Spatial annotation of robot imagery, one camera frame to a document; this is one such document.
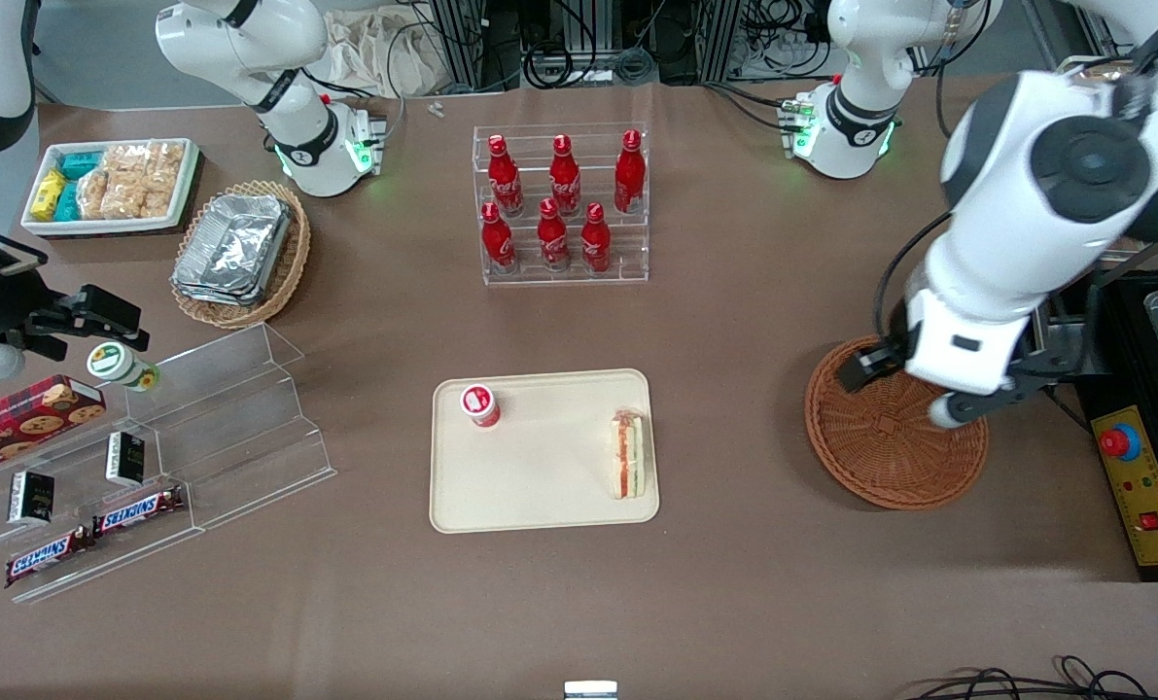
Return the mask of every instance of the yellow snack package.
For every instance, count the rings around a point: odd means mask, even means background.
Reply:
[[[52,220],[56,216],[56,203],[59,202],[59,195],[63,194],[66,182],[63,174],[52,168],[38,184],[38,191],[30,203],[30,216],[39,221]]]

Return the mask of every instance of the brown tabletop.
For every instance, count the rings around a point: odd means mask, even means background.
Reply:
[[[948,83],[952,123],[985,85]],[[1055,678],[1062,652],[1158,694],[1158,585],[1133,583],[1093,442],[1048,401],[992,415],[980,482],[936,512],[873,509],[811,453],[811,369],[868,333],[886,261],[943,209],[932,99],[918,81],[894,150],[852,182],[698,88],[519,89],[445,99],[442,119],[411,103],[383,176],[303,198],[315,245],[273,322],[307,353],[302,407],[337,477],[36,606],[0,589],[0,697],[543,699],[611,678],[628,699],[875,699],[961,666]],[[489,291],[474,125],[631,118],[652,130],[651,282]],[[200,200],[281,178],[245,108],[45,107],[42,124],[44,143],[196,139]],[[147,356],[168,358],[221,333],[171,299],[177,242],[50,245],[45,277],[141,305]],[[80,377],[93,345],[20,381]],[[658,517],[432,530],[437,384],[601,367],[651,382]]]

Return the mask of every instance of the teal snack package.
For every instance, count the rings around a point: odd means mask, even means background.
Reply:
[[[59,172],[64,178],[79,178],[98,167],[103,154],[90,151],[88,154],[67,154],[59,161]]]
[[[76,182],[71,182],[64,187],[56,202],[56,216],[53,221],[76,221],[81,220],[82,211],[76,207]]]

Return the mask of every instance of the emergency stop button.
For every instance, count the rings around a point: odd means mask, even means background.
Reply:
[[[1098,447],[1102,455],[1121,461],[1133,461],[1139,457],[1139,433],[1134,426],[1115,424],[1098,436]]]

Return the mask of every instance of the white cloth bag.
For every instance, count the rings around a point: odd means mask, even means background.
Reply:
[[[432,10],[419,6],[428,20]],[[409,5],[382,5],[374,9],[330,9],[324,14],[329,27],[330,70],[327,80],[350,88],[374,88],[386,97],[418,97],[449,85],[449,68],[440,54],[440,36],[432,25],[402,27],[422,21]],[[393,59],[388,59],[388,45]],[[388,68],[393,81],[389,85]]]

